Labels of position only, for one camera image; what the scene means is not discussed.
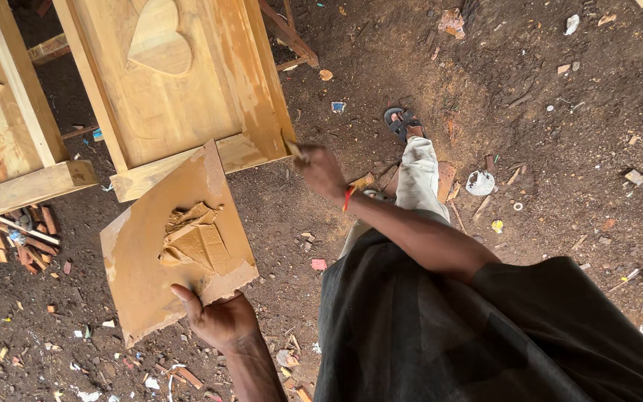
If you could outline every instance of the black sandal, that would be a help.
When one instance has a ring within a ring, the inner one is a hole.
[[[400,118],[393,121],[391,115],[400,114]],[[414,119],[415,114],[410,109],[404,111],[400,107],[392,107],[384,113],[384,120],[388,129],[391,130],[394,134],[399,136],[399,140],[406,144],[406,135],[408,135],[408,126],[411,127],[421,127],[421,133],[423,133],[424,138],[426,137],[426,130],[420,120]]]

